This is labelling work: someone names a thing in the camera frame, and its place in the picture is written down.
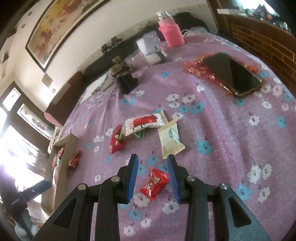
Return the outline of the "white gloved left hand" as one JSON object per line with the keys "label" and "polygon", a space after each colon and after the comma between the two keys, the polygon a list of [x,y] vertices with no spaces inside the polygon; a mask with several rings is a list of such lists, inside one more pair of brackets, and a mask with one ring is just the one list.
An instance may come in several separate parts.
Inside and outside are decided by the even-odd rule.
{"label": "white gloved left hand", "polygon": [[[37,225],[32,225],[31,234],[33,237],[37,234],[38,231],[39,231],[39,227]],[[22,241],[29,240],[27,232],[22,227],[16,225],[15,232],[20,240],[22,240]]]}

